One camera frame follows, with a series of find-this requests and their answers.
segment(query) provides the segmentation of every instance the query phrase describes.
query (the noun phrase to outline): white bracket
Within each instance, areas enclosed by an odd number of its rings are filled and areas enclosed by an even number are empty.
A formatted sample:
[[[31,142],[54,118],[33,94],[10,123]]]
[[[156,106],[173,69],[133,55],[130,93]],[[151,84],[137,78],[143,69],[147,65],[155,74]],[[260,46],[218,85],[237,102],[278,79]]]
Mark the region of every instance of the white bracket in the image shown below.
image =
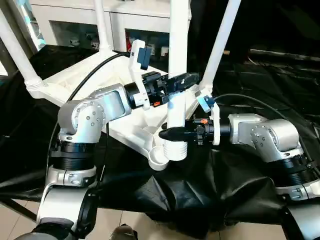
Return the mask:
[[[134,102],[136,106],[143,105],[144,110],[148,110],[150,108],[150,101],[148,98],[148,94],[146,88],[142,82],[141,74],[139,70],[141,68],[141,63],[138,62],[139,50],[144,49],[146,43],[141,40],[135,40],[132,43],[130,59],[129,59],[129,72],[132,80],[135,82],[137,88],[140,93],[133,95]]]

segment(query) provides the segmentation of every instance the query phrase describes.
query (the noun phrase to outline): orange part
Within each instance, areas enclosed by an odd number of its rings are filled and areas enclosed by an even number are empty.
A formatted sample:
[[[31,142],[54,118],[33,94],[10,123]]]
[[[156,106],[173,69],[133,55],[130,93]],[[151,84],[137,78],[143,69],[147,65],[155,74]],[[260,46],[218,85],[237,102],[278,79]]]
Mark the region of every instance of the orange part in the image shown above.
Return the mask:
[[[207,124],[207,123],[208,123],[208,119],[205,119],[205,118],[204,118],[204,119],[201,119],[201,123],[202,123],[202,124]]]

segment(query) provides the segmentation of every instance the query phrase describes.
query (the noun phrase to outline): white pole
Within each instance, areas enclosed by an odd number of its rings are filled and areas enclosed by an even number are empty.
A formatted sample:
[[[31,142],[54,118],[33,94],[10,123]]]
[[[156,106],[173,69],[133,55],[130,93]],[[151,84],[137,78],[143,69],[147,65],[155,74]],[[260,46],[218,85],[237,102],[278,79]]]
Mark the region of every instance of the white pole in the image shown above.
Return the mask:
[[[222,54],[224,53],[232,26],[235,22],[240,3],[241,0],[229,0],[228,5],[226,6],[208,64],[206,65],[202,81],[199,84],[199,90],[207,88],[209,91],[212,91],[213,81],[216,76]]]
[[[3,41],[6,49],[10,53],[13,61],[20,70],[24,84],[28,90],[35,90],[43,86],[42,79],[36,74],[34,68],[29,62],[24,50],[20,46],[14,32],[12,31],[7,19],[0,9],[0,38]]]
[[[169,73],[172,78],[187,72],[189,0],[170,1]],[[184,92],[170,97],[167,110],[167,127],[184,127],[186,96]],[[172,161],[187,157],[188,144],[183,141],[165,141],[164,155]]]
[[[107,39],[107,25],[105,20],[105,12],[103,0],[94,0],[96,25],[99,34],[99,50],[112,50]]]

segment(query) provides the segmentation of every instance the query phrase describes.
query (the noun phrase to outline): black cable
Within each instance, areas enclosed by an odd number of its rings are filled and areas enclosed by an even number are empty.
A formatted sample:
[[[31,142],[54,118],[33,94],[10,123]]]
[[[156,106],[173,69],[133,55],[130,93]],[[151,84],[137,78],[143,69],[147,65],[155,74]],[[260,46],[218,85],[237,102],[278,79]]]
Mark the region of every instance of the black cable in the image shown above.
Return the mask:
[[[238,93],[227,93],[227,94],[223,94],[223,95],[220,95],[220,96],[216,96],[216,97],[214,97],[213,99],[214,99],[214,101],[217,101],[218,99],[221,99],[221,98],[224,98],[224,97],[240,97],[240,98],[245,98],[245,99],[252,100],[252,101],[254,101],[254,102],[256,102],[256,103],[259,103],[260,105],[266,107],[267,109],[270,109],[270,110],[273,111],[274,113],[278,114],[278,115],[279,115],[281,118],[283,118],[284,120],[287,120],[288,122],[290,122],[289,119],[288,119],[286,116],[284,116],[281,112],[279,112],[277,109],[275,109],[275,108],[273,108],[272,106],[264,103],[263,101],[260,101],[260,100],[254,98],[254,97],[251,97],[251,96],[247,96],[247,95],[243,95],[243,94],[238,94]],[[311,158],[311,156],[310,156],[310,154],[309,154],[309,152],[308,152],[308,150],[307,150],[307,147],[306,147],[306,145],[305,145],[305,142],[304,142],[304,140],[302,139],[302,137],[300,136],[300,134],[299,134],[299,141],[300,141],[300,144],[301,144],[301,146],[302,146],[302,149],[303,149],[306,157],[309,159],[310,162],[312,162],[312,158]]]
[[[89,74],[80,82],[80,84],[75,88],[75,90],[69,96],[67,102],[71,101],[76,96],[76,94],[79,92],[79,90],[86,84],[86,82],[93,76],[93,74],[95,74],[105,64],[109,63],[110,61],[112,61],[112,60],[114,60],[114,59],[116,59],[118,57],[126,56],[126,55],[127,55],[126,52],[120,52],[120,53],[117,53],[116,55],[113,55],[113,56],[107,58],[106,60],[102,61],[91,72],[89,72]],[[57,134],[58,134],[58,121],[55,123],[55,126],[54,126],[52,134],[51,134],[50,142],[49,142],[48,155],[47,155],[47,159],[46,159],[46,173],[48,172],[48,167],[49,167],[49,152],[50,152],[50,148],[51,148],[51,145],[52,145],[52,141],[53,141],[54,137]]]

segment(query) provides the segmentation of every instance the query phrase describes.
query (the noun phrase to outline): table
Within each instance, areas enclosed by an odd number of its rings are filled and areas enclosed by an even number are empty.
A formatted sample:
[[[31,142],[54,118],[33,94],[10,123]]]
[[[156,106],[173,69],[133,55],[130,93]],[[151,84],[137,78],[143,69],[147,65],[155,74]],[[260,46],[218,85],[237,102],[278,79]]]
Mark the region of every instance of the table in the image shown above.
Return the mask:
[[[76,47],[45,46],[31,58],[43,79],[92,55]],[[272,105],[288,117],[313,158],[319,159],[320,93],[318,73],[245,64],[222,63],[214,80],[215,95],[242,93]],[[10,199],[40,201],[45,184],[47,150],[59,108],[33,99],[17,73],[0,87],[0,201],[27,217],[30,212]],[[229,113],[272,112],[243,99],[220,102],[221,117]],[[195,112],[204,117],[201,109]],[[222,139],[219,147],[188,145],[188,158],[153,171],[146,158],[113,138],[99,207],[147,213],[150,218],[195,238],[236,222],[279,224],[280,202],[260,158],[247,148]],[[103,164],[106,136],[96,148]]]

